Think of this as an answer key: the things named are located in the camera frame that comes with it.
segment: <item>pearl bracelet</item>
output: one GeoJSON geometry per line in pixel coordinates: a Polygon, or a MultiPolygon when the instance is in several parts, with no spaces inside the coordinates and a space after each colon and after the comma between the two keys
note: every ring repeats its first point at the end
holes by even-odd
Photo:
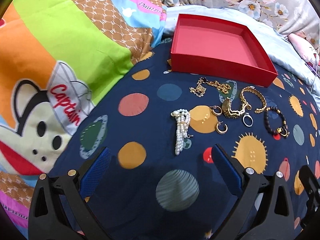
{"type": "Polygon", "coordinates": [[[185,138],[193,137],[193,135],[188,134],[188,128],[191,117],[189,111],[186,109],[179,109],[173,111],[171,113],[171,116],[173,116],[177,121],[177,141],[174,154],[179,155],[180,152],[183,150],[183,140],[185,138]]]}

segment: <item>metal screw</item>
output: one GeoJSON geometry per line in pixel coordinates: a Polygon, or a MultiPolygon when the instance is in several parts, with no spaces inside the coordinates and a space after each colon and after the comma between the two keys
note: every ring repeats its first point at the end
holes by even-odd
{"type": "Polygon", "coordinates": [[[39,179],[45,179],[46,177],[47,177],[47,175],[42,173],[42,174],[40,174],[39,179]]]}
{"type": "Polygon", "coordinates": [[[76,170],[70,170],[70,171],[68,171],[68,175],[69,175],[69,176],[74,176],[76,173],[77,173],[76,170]]]}
{"type": "Polygon", "coordinates": [[[253,168],[246,168],[245,172],[252,175],[252,174],[254,174],[254,169],[253,168]]]}
{"type": "Polygon", "coordinates": [[[283,173],[281,171],[277,171],[276,172],[277,177],[282,178],[283,177],[283,173]]]}

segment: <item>black bead bracelet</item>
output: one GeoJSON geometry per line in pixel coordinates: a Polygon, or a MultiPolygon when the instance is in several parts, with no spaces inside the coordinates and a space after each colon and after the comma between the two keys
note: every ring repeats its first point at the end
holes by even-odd
{"type": "Polygon", "coordinates": [[[281,134],[284,137],[288,137],[289,136],[289,132],[288,132],[288,126],[287,123],[285,121],[284,115],[281,113],[281,111],[277,108],[277,107],[266,107],[265,111],[264,111],[264,126],[266,127],[268,133],[270,133],[271,135],[278,135],[281,134]],[[269,116],[268,116],[268,112],[269,111],[274,111],[276,112],[280,118],[282,119],[282,126],[277,128],[276,130],[272,130],[269,124],[269,116]]]}

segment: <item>cartoon dog eye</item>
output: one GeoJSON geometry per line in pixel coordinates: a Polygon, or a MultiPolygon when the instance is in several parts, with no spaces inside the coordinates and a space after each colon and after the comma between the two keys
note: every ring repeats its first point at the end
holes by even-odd
{"type": "Polygon", "coordinates": [[[43,121],[39,122],[37,126],[38,135],[40,137],[44,136],[46,130],[47,130],[47,125],[45,124],[45,122],[43,121]]]}
{"type": "Polygon", "coordinates": [[[60,135],[57,135],[52,140],[52,148],[58,150],[62,144],[62,139],[60,135]]]}

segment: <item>open red box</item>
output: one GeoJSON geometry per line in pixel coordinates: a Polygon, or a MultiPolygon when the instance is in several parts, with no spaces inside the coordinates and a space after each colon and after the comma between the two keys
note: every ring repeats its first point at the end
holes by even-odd
{"type": "Polygon", "coordinates": [[[278,76],[245,25],[180,14],[171,48],[172,71],[223,77],[268,87],[278,76]]]}

